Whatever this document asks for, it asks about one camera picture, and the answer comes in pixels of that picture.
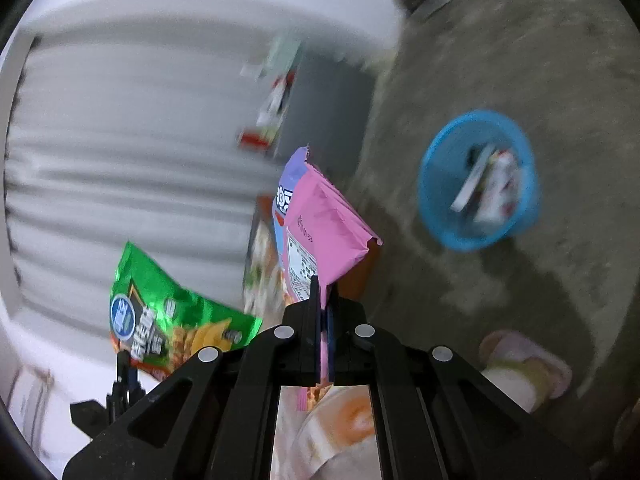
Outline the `green red chip bag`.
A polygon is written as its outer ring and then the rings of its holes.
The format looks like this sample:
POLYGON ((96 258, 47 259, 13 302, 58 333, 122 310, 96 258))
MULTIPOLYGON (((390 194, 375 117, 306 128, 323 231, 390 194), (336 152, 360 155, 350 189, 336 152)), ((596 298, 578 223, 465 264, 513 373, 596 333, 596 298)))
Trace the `green red chip bag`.
POLYGON ((181 287, 150 256, 125 245, 108 307, 114 349, 160 382, 205 347, 246 346, 262 319, 181 287))

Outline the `pink purple snack bag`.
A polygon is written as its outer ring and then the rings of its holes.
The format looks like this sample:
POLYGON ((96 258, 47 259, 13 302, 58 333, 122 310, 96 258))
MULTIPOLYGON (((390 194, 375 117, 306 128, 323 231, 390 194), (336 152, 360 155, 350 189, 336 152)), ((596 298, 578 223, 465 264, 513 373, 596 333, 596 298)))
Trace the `pink purple snack bag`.
POLYGON ((271 206, 286 304, 315 299, 319 322, 319 378, 298 395, 309 411, 329 390, 330 296, 347 281, 347 297, 357 300, 367 283, 382 237, 298 148, 285 164, 271 206))

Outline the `white black box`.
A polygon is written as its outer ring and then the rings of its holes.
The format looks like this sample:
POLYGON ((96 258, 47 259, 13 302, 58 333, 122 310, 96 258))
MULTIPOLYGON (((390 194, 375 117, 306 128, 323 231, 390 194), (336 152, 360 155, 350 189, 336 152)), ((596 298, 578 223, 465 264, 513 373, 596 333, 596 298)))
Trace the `white black box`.
POLYGON ((489 165, 491 157, 497 151, 494 144, 473 145, 466 158, 466 166, 469 173, 464 180, 460 191, 452 202, 450 209, 453 212, 461 212, 469 205, 476 189, 483 179, 484 173, 489 165))

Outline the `white AD milk bottle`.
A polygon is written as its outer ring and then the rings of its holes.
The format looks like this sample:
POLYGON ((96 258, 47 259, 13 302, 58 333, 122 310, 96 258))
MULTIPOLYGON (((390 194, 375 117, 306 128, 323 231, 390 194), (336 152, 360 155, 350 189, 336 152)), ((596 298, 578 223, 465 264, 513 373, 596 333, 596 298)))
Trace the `white AD milk bottle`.
POLYGON ((483 230, 497 229, 515 211, 520 197, 521 170, 511 151, 495 151, 489 157, 474 222, 483 230))

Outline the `blue mesh trash bin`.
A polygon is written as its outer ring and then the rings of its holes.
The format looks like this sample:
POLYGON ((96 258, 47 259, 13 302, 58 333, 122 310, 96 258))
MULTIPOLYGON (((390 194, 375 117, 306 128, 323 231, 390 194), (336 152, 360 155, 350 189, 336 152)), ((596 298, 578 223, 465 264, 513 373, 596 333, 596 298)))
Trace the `blue mesh trash bin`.
POLYGON ((539 182, 527 136, 509 117, 471 110, 426 150, 418 209, 442 246, 475 252, 529 229, 539 216, 539 182))

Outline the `grey curtain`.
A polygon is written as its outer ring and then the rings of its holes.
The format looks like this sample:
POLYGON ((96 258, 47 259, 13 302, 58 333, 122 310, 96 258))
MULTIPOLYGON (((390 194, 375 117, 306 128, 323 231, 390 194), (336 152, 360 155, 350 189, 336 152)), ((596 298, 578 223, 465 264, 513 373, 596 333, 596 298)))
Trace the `grey curtain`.
POLYGON ((102 1, 13 12, 1 87, 1 297, 16 324, 103 336, 122 248, 239 307, 256 197, 239 147, 267 86, 253 25, 102 1))

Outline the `grey cabinet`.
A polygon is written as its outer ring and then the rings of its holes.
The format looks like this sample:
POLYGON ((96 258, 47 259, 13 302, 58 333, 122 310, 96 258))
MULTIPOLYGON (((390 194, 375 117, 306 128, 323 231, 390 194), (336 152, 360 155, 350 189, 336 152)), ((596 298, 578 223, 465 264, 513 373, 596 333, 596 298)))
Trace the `grey cabinet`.
POLYGON ((272 157, 286 162, 302 146, 331 179, 351 177, 367 130, 375 76, 305 48, 296 66, 272 157))

